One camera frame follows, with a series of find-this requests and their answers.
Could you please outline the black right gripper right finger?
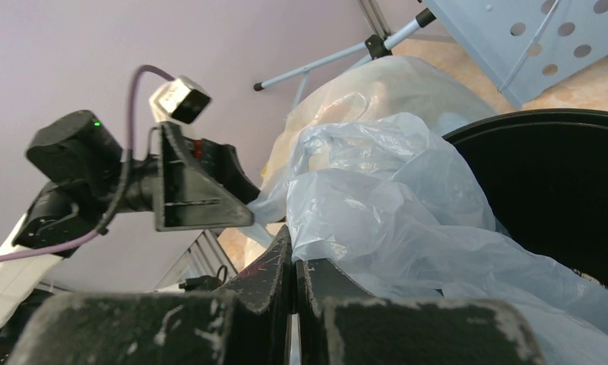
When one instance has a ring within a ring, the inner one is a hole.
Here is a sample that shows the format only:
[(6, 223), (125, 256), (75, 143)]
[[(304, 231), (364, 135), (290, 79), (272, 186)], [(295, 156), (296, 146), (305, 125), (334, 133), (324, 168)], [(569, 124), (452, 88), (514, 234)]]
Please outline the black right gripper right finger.
[(304, 364), (544, 364), (501, 300), (386, 300), (327, 259), (296, 262)]

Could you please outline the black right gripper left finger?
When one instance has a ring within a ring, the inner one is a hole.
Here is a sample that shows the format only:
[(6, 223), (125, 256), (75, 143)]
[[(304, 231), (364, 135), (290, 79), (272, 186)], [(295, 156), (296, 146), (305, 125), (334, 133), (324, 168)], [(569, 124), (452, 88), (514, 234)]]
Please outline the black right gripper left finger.
[(285, 364), (291, 241), (213, 291), (59, 294), (27, 323), (10, 364)]

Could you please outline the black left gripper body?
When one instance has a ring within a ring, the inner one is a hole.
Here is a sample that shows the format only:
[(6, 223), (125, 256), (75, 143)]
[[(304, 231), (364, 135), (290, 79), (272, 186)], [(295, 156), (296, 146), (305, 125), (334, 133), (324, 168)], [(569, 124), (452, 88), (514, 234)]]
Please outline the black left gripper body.
[(248, 204), (260, 189), (247, 177), (231, 144), (192, 139), (161, 122), (154, 220), (159, 232), (249, 227)]

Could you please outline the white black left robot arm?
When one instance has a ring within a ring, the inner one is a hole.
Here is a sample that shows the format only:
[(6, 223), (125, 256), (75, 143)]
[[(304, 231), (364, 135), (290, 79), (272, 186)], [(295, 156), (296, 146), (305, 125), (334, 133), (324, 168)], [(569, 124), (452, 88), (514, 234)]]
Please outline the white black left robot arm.
[(0, 331), (46, 273), (106, 233), (100, 221), (150, 212), (159, 232), (249, 227), (258, 187), (230, 144), (192, 139), (169, 121), (158, 151), (136, 160), (100, 120), (78, 110), (40, 129), (26, 158), (48, 181), (0, 246)]

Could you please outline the light blue trash bag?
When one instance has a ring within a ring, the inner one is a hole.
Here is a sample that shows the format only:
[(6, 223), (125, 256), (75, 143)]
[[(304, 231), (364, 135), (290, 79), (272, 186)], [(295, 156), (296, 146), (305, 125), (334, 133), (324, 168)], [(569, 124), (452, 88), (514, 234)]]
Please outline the light blue trash bag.
[(382, 297), (508, 301), (548, 363), (608, 364), (608, 288), (511, 238), (440, 131), (410, 113), (304, 130), (249, 204), (251, 237), (285, 219), (294, 259)]

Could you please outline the black plastic trash bin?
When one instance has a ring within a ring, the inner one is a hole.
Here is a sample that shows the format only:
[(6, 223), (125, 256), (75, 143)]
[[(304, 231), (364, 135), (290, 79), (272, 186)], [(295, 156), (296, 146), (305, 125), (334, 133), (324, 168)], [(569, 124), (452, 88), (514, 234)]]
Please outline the black plastic trash bin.
[(608, 111), (506, 113), (445, 139), (511, 238), (608, 288)]

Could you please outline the translucent yellowish trash bag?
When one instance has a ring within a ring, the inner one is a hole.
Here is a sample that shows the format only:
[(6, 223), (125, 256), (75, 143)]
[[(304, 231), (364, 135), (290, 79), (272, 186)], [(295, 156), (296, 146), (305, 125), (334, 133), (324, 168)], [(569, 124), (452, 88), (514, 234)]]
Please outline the translucent yellowish trash bag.
[(496, 115), (461, 82), (412, 56), (387, 56), (353, 68), (322, 85), (285, 118), (261, 173), (266, 183), (286, 162), (300, 132), (318, 124), (374, 121), (412, 113), (447, 134)]

